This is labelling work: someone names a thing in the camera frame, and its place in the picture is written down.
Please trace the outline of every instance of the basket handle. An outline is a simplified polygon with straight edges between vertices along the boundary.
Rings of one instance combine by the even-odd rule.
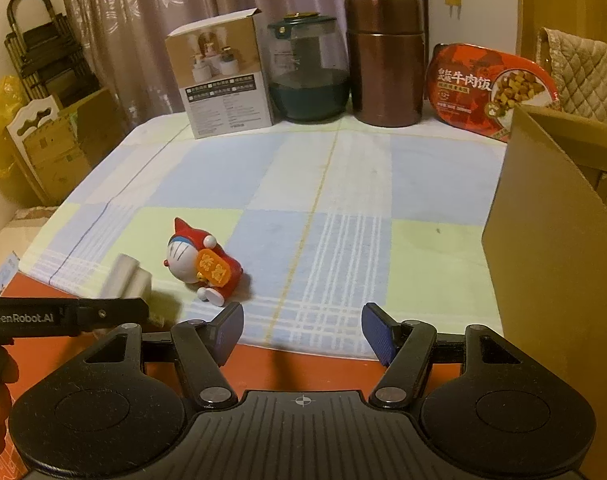
[[[17,35],[17,38],[23,43],[23,36],[21,35],[19,25],[17,25],[17,18],[15,18],[15,8],[20,1],[21,0],[10,0],[10,2],[8,3],[8,8],[6,9],[6,16],[8,17],[8,23],[10,23],[10,28]],[[53,9],[52,2],[50,0],[41,1],[43,1],[44,5],[46,6],[46,10],[50,15],[50,19],[53,23],[55,23],[56,14],[55,9]]]

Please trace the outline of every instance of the yellow plastic bag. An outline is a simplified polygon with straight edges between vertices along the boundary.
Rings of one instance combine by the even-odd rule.
[[[4,76],[0,81],[0,190],[22,206],[35,205],[36,197],[15,163],[12,140],[5,133],[5,127],[27,102],[21,81],[16,76]]]

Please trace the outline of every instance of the green jar lid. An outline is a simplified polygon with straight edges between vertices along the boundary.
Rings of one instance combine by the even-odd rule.
[[[270,23],[268,28],[273,31],[277,40],[288,40],[295,27],[336,21],[334,16],[325,16],[318,12],[293,12],[285,15],[280,22]]]

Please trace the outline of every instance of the crosshair mark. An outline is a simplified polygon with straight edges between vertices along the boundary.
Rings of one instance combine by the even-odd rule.
[[[307,406],[311,402],[314,402],[314,400],[305,395],[301,395],[300,397],[297,397],[295,400],[293,400],[293,402],[296,402],[297,404],[299,404],[299,406]]]

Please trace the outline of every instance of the blue gripper pad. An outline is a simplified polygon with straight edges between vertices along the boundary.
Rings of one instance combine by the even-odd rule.
[[[208,325],[216,332],[213,359],[223,366],[244,331],[244,308],[239,303],[229,303]]]
[[[397,327],[399,323],[375,303],[366,303],[363,306],[361,330],[383,366],[389,366],[397,355],[393,330]]]

